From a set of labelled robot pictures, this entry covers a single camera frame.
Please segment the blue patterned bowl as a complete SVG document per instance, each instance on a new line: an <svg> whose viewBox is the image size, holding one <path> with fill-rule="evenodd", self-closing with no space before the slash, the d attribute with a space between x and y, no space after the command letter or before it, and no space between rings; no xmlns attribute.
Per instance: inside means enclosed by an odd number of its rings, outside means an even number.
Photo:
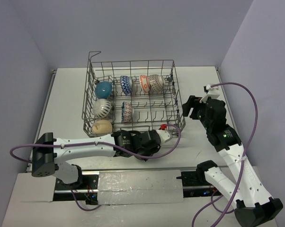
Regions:
<svg viewBox="0 0 285 227"><path fill-rule="evenodd" d="M128 102L122 104L122 123L131 122L134 115L134 108Z"/></svg>

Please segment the yellow bowl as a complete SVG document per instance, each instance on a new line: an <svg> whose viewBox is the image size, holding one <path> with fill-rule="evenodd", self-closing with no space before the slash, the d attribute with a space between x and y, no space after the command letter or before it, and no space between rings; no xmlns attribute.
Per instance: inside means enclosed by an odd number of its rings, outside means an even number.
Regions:
<svg viewBox="0 0 285 227"><path fill-rule="evenodd" d="M112 123L109 120L97 120L91 127L93 136L111 134L113 132Z"/></svg>

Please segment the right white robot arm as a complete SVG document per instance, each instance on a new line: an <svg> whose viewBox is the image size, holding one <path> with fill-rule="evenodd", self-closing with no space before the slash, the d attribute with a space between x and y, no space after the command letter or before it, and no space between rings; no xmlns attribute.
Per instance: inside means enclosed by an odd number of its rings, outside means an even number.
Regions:
<svg viewBox="0 0 285 227"><path fill-rule="evenodd" d="M213 185L231 202L242 227L257 227L274 219L283 204L265 189L244 155L244 146L236 130L226 123L225 102L213 98L204 102L200 97L190 96L182 108L185 117L202 123L209 142L237 182L226 177L212 160L197 165L197 181L202 185Z"/></svg>

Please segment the plain blue bowl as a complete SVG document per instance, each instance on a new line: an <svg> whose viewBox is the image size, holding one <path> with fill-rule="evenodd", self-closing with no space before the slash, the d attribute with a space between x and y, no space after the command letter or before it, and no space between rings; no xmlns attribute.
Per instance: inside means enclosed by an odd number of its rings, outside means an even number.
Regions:
<svg viewBox="0 0 285 227"><path fill-rule="evenodd" d="M107 99L112 93L112 84L108 81L99 82L95 88L95 94L98 99Z"/></svg>

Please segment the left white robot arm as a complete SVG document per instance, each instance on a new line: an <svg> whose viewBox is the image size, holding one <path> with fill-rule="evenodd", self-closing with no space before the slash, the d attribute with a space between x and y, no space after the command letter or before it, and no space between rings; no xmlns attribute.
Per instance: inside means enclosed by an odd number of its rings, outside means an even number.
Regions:
<svg viewBox="0 0 285 227"><path fill-rule="evenodd" d="M112 134L88 139L67 140L44 133L35 143L32 154L32 176L53 175L76 189L82 186L83 176L78 165L69 160L86 157L130 157L142 160L157 153L171 138L167 130L145 132L119 130Z"/></svg>

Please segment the red patterned bowl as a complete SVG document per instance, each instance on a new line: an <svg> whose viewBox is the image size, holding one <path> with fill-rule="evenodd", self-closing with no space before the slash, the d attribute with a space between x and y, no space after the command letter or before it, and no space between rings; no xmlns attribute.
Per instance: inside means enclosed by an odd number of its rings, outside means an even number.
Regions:
<svg viewBox="0 0 285 227"><path fill-rule="evenodd" d="M132 88L133 88L133 81L132 78L129 76L122 75L120 76L120 85L122 92L127 96L131 95L132 93Z"/></svg>

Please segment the orange floral bowl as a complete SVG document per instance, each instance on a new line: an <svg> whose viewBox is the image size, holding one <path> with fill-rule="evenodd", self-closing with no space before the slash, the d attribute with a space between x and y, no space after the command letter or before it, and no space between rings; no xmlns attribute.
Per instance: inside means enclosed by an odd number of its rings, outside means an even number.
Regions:
<svg viewBox="0 0 285 227"><path fill-rule="evenodd" d="M142 91L147 94L150 92L151 90L151 85L149 83L148 80L148 76L146 75L140 75L140 85L141 85L141 89Z"/></svg>

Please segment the grey wire dish rack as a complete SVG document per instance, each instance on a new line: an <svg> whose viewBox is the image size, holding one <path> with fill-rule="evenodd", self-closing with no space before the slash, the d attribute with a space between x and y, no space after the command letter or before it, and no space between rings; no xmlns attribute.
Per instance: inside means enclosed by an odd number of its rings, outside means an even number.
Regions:
<svg viewBox="0 0 285 227"><path fill-rule="evenodd" d="M130 61L95 61L99 51L90 51L84 88L81 118L83 130L89 137L91 127L97 120L109 120L113 132L118 130L145 131L159 128L162 124L176 125L180 130L185 127L181 109L181 95L178 85L175 62L173 60L130 60ZM151 88L145 94L140 85L140 75L158 74L164 77L163 91L156 93ZM125 95L121 89L120 76L132 78L131 95ZM99 100L95 94L99 82L108 81L112 84L112 93L107 98L111 110L107 117L96 118L92 112L94 103ZM122 123L122 104L128 102L134 108L131 122Z"/></svg>

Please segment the grey patterned bowl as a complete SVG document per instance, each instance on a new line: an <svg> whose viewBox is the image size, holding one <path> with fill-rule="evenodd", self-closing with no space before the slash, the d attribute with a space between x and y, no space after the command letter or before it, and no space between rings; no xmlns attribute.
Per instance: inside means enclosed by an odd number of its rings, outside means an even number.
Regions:
<svg viewBox="0 0 285 227"><path fill-rule="evenodd" d="M154 92L160 93L164 89L165 80L164 77L158 74L152 74L148 77L151 84L151 88Z"/></svg>

